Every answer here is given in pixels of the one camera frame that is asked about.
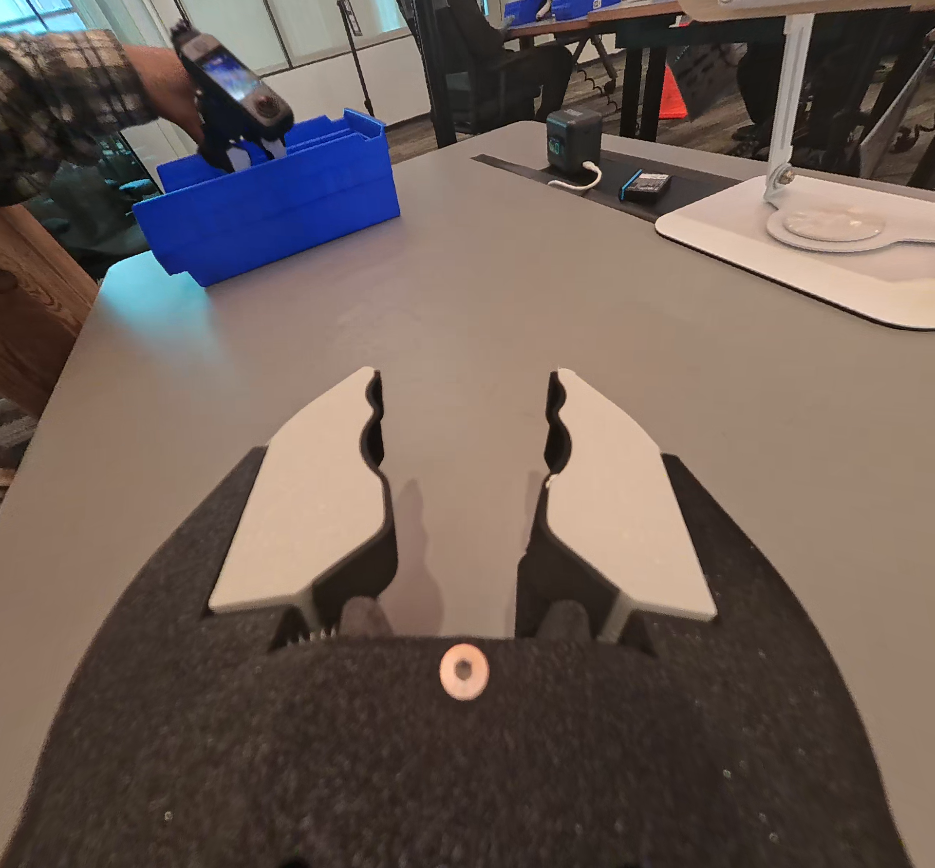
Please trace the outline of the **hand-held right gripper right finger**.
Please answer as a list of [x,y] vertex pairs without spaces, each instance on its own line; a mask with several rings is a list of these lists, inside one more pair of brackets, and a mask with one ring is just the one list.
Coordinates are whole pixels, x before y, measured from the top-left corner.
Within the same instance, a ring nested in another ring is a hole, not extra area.
[[618,642],[649,613],[709,623],[718,614],[663,454],[579,375],[551,372],[543,480],[522,557],[522,636],[573,602],[590,637]]

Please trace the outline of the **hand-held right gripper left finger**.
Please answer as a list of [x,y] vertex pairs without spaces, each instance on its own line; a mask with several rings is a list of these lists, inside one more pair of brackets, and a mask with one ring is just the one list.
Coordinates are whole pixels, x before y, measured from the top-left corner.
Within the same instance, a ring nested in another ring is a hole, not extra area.
[[263,451],[207,607],[339,615],[398,568],[380,371],[362,367],[288,419]]

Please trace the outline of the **blue plastic bin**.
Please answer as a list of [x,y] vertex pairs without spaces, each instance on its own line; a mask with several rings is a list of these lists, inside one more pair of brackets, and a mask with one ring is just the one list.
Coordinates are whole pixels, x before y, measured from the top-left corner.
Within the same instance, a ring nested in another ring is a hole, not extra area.
[[157,263],[207,288],[400,216],[385,126],[319,116],[286,134],[285,155],[224,173],[199,154],[158,167],[164,192],[134,217]]

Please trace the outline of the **person's left forearm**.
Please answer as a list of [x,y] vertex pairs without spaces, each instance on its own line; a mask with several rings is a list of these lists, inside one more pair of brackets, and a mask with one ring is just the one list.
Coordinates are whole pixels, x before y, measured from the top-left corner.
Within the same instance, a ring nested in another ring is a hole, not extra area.
[[94,166],[99,139],[155,121],[109,30],[1,36],[1,206],[42,194],[64,162]]

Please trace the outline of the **person's left hand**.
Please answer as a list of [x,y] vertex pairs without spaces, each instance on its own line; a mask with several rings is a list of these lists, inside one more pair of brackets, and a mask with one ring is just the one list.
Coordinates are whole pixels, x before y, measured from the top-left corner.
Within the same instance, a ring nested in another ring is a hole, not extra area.
[[196,145],[204,139],[196,89],[179,56],[170,48],[123,45],[157,116],[181,128]]

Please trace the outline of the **black charger case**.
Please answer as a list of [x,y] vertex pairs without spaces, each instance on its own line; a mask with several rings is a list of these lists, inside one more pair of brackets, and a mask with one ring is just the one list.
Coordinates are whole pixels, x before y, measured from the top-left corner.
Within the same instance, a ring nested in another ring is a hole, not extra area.
[[545,122],[547,157],[559,175],[575,177],[599,167],[603,118],[586,108],[564,109]]

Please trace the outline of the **white board stand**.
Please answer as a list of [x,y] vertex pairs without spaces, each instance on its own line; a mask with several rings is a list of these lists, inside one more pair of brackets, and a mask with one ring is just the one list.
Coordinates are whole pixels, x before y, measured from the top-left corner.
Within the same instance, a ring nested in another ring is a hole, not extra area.
[[814,14],[785,19],[765,177],[663,215],[664,238],[895,328],[934,329],[933,201],[792,167]]

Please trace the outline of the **wooden office desk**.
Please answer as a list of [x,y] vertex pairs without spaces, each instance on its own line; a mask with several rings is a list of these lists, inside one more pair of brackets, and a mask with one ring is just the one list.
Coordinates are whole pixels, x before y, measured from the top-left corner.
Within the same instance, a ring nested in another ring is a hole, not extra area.
[[508,40],[528,49],[537,37],[551,37],[580,50],[610,35],[625,52],[619,135],[656,141],[669,46],[683,13],[678,0],[626,1],[589,12],[585,17],[553,18],[507,29]]

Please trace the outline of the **orange traffic cone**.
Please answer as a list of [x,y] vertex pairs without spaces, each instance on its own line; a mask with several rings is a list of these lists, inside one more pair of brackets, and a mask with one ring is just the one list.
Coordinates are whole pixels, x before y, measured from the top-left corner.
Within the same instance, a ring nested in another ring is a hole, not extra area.
[[689,118],[683,96],[672,73],[672,69],[668,65],[664,70],[658,116],[660,121],[667,122],[681,122]]

